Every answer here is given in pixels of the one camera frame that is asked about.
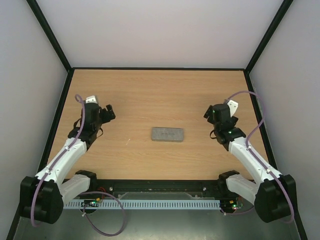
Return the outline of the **grey sunglasses case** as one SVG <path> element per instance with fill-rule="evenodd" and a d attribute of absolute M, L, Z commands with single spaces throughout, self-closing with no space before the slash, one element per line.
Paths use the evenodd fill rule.
<path fill-rule="evenodd" d="M 156 142 L 177 142 L 184 140 L 184 129 L 175 127 L 153 127 L 151 140 Z"/>

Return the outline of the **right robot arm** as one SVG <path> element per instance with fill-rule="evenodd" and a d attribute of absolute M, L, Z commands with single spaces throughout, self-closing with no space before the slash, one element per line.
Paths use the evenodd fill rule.
<path fill-rule="evenodd" d="M 210 105 L 204 118 L 213 125 L 214 139 L 243 164 L 253 180 L 235 170 L 228 171 L 219 175 L 218 191 L 224 196 L 236 193 L 250 202 L 265 223 L 285 217 L 293 221 L 297 209 L 296 182 L 291 175 L 283 175 L 271 166 L 236 127 L 237 109 L 238 103 L 233 100 Z"/>

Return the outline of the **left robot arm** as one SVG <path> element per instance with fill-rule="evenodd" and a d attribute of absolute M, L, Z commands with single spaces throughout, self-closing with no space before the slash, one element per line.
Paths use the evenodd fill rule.
<path fill-rule="evenodd" d="M 113 107 L 99 106 L 94 97 L 84 103 L 84 113 L 73 125 L 67 140 L 53 160 L 34 177 L 26 176 L 20 184 L 18 211 L 20 216 L 32 221 L 55 223 L 63 208 L 79 194 L 96 186 L 94 172 L 79 170 L 65 180 L 78 159 L 83 156 L 98 137 L 102 125 L 114 120 Z"/>

